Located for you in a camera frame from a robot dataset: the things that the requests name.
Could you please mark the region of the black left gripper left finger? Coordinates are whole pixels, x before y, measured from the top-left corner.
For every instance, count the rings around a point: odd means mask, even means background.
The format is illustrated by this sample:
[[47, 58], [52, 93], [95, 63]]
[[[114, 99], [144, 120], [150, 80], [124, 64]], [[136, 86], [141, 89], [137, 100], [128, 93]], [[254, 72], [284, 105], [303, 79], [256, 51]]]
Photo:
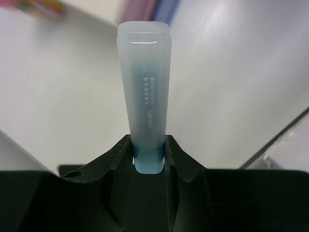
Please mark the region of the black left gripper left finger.
[[0, 229], [3, 232], [122, 232], [124, 172], [129, 135], [81, 167], [57, 176], [46, 170], [0, 173]]

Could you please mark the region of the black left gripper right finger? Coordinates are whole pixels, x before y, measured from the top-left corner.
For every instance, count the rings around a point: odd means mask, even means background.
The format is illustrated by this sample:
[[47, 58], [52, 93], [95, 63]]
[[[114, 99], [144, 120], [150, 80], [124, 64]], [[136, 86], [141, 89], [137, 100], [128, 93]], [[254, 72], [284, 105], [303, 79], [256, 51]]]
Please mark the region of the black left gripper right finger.
[[178, 186], [175, 232], [308, 231], [308, 173], [207, 169], [172, 136], [166, 141]]

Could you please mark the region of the light blue highlighter pen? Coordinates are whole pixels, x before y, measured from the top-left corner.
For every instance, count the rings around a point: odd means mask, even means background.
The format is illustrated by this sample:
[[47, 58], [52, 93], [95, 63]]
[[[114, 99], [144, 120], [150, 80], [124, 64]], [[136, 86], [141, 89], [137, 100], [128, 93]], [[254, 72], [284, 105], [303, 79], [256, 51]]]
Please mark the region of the light blue highlighter pen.
[[136, 170], [164, 167], [172, 39], [169, 25], [127, 21], [117, 30], [130, 139]]

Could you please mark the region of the white drawer organizer box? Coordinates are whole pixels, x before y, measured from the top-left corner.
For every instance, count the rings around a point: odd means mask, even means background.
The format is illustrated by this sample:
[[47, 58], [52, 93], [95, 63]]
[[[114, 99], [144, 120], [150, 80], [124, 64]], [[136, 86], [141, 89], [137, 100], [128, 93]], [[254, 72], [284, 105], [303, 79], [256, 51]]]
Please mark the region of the white drawer organizer box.
[[171, 24], [180, 0], [126, 0], [119, 24], [127, 21], [158, 21]]

